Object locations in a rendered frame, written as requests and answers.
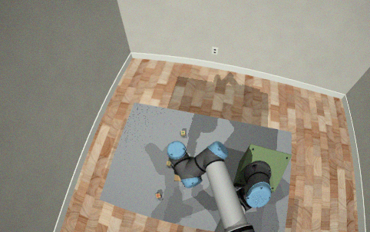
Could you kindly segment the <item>tan flat mat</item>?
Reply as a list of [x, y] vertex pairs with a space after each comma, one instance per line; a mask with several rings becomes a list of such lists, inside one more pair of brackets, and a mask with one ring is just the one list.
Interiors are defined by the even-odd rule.
[[181, 181], [181, 180], [180, 180], [180, 178], [179, 178], [179, 176], [178, 176], [178, 175], [176, 175], [176, 174], [175, 174], [175, 176], [174, 176], [174, 180], [175, 180], [175, 181]]

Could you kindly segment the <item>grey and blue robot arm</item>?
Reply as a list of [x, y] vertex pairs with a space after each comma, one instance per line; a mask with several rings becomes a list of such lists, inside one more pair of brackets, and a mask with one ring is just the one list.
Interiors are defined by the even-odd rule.
[[244, 171], [247, 185], [236, 191], [224, 161], [228, 151], [219, 141], [213, 142], [192, 160], [185, 145], [173, 141], [167, 147], [167, 155], [186, 188], [197, 186], [202, 182], [201, 175], [206, 173], [220, 214], [214, 232], [255, 232], [245, 213], [252, 207], [266, 205], [271, 198], [271, 168], [266, 162], [249, 164]]

